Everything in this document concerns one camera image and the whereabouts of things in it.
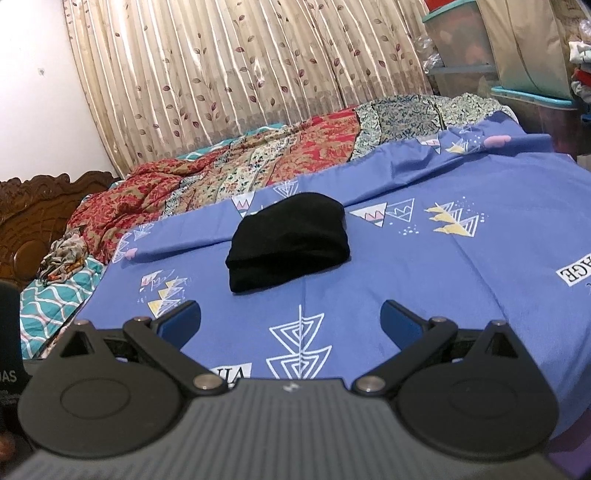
teal lid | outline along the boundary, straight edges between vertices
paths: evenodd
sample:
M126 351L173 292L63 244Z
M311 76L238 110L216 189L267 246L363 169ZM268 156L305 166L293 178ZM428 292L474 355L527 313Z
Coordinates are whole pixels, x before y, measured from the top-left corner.
M563 108L568 110L577 109L577 105L572 100L544 97L536 95L535 93L518 92L517 90L506 90L503 87L493 87L491 89L491 95L513 100L521 100L522 102L535 103L536 105L549 108Z
M450 4L443 5L443 7L437 8L436 10L429 13L428 15L425 15L423 17L423 23L428 22L429 20L432 20L436 16L444 14L445 12L449 12L452 8L459 7L460 5L463 5L463 4L475 4L475 3L476 3L476 0L456 0Z

carved wooden headboard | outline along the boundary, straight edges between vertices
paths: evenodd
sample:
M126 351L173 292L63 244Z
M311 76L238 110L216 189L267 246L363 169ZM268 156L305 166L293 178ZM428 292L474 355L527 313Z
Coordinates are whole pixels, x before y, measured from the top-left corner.
M0 182L0 278L25 288L82 199L114 181L109 172L89 171L73 183L65 173Z

gray textured base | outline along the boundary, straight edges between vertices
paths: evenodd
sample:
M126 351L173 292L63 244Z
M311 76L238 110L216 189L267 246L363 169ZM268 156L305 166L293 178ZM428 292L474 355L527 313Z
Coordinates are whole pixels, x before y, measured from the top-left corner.
M565 479L541 456L462 462L410 436L384 400L340 380L241 380L192 402L163 438L130 455L69 460L36 453L8 480Z

white wall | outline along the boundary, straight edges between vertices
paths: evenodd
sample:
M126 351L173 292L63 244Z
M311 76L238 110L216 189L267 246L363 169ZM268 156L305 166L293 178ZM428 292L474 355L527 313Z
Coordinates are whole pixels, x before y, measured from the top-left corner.
M44 69L45 75L38 70ZM61 0L0 0L0 180L113 168L78 79Z

leaf pattern curtain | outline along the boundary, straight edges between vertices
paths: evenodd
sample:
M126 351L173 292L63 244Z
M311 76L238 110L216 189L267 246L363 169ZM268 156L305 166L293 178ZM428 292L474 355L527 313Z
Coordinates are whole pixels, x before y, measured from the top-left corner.
M113 165L174 157L272 123L430 93L422 0L64 0Z

